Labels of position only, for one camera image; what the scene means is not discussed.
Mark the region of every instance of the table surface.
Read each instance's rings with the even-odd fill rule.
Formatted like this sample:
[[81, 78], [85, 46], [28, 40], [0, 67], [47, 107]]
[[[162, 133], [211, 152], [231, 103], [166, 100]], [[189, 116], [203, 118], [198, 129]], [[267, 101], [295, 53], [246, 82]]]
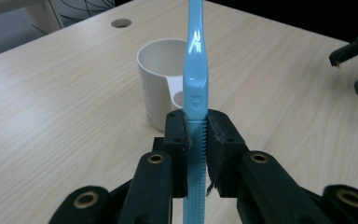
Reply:
[[[122, 18], [131, 26], [111, 26]], [[48, 223], [75, 189], [132, 178], [163, 136], [147, 122], [137, 50], [186, 28], [187, 1], [137, 0], [0, 54], [0, 223]], [[358, 188], [358, 57], [328, 60], [347, 43], [210, 2], [204, 28], [210, 108], [300, 186]], [[241, 223], [234, 199], [214, 190], [206, 203], [206, 223]]]

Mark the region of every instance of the table grommet hole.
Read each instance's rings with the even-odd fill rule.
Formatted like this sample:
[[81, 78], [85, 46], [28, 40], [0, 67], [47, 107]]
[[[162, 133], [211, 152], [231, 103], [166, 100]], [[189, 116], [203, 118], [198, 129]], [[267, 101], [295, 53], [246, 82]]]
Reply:
[[112, 21], [112, 23], [110, 24], [115, 28], [125, 28], [129, 27], [132, 24], [132, 21], [130, 21], [129, 19], [117, 19], [115, 21]]

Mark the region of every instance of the cable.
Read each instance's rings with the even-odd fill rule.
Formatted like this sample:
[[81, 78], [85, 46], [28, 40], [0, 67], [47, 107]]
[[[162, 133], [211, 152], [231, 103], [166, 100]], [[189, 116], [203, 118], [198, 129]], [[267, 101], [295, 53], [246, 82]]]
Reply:
[[105, 10], [86, 10], [86, 9], [79, 8], [79, 7], [73, 7], [73, 6], [69, 5], [69, 4], [67, 4], [66, 2], [64, 2], [63, 0], [61, 0], [61, 2], [66, 4], [68, 7], [71, 7], [71, 8], [80, 10], [80, 11], [92, 11], [92, 12], [104, 12], [105, 11]]
[[105, 3], [104, 0], [101, 0], [105, 5], [107, 5], [109, 8], [112, 8], [112, 6], [109, 6], [109, 4]]
[[84, 5], [86, 5], [86, 9], [87, 9], [87, 12], [89, 13], [89, 17], [91, 17], [91, 13], [90, 13], [90, 10], [89, 10], [89, 6], [87, 5], [86, 0], [84, 0]]
[[62, 29], [62, 26], [61, 26], [61, 24], [60, 24], [60, 21], [58, 20], [58, 17], [57, 17], [57, 13], [56, 13], [56, 11], [54, 10], [53, 5], [51, 4], [51, 1], [48, 0], [48, 3], [50, 4], [51, 9], [53, 10], [54, 17], [56, 18], [56, 21], [57, 21], [58, 25], [60, 26], [60, 29]]
[[109, 9], [110, 8], [110, 7], [101, 7], [101, 6], [98, 6], [98, 5], [94, 5], [94, 4], [92, 4], [91, 2], [89, 2], [87, 0], [85, 0], [85, 2], [87, 2], [89, 5], [92, 5], [94, 7], [99, 7], [99, 8], [103, 8], [103, 9]]
[[63, 18], [66, 18], [68, 21], [78, 22], [78, 21], [83, 21], [84, 20], [84, 19], [79, 19], [79, 18], [67, 17], [67, 16], [64, 16], [62, 14], [60, 14], [60, 16], [62, 16]]

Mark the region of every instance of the cup rim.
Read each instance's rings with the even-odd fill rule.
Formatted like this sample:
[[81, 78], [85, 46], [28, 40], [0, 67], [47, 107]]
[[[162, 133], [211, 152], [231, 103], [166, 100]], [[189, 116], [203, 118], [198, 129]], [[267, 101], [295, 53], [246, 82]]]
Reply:
[[136, 53], [136, 62], [137, 62], [138, 65], [141, 66], [145, 71], [147, 71], [147, 72], [150, 73], [150, 74], [156, 75], [156, 76], [158, 76], [158, 77], [181, 77], [183, 74], [180, 74], [180, 75], [172, 75], [172, 76], [165, 76], [165, 75], [162, 75], [162, 74], [160, 74], [160, 73], [150, 71], [149, 69], [145, 68], [144, 65], [141, 64], [141, 62], [139, 62], [139, 54], [141, 53], [141, 51], [142, 51], [144, 48], [146, 48], [146, 47], [148, 47], [149, 45], [154, 44], [154, 43], [156, 43], [156, 42], [166, 41], [166, 40], [175, 40], [175, 41], [176, 41], [176, 40], [179, 40], [179, 41], [181, 41], [181, 42], [185, 42], [185, 43], [187, 42], [187, 41], [184, 40], [184, 39], [175, 38], [175, 37], [173, 37], [173, 38], [161, 38], [161, 39], [155, 39], [155, 40], [153, 40], [153, 41], [149, 41], [149, 42], [143, 44], [140, 49], [138, 49], [138, 52]]

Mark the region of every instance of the toothbrush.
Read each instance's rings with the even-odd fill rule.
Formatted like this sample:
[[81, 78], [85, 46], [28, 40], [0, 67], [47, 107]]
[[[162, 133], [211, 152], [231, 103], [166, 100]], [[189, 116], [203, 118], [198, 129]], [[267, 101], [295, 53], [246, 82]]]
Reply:
[[203, 39], [202, 0], [188, 2], [187, 51], [185, 54], [184, 111], [192, 148], [187, 156], [188, 194], [184, 198], [183, 223], [204, 223], [206, 178], [206, 131], [208, 114], [208, 59]]

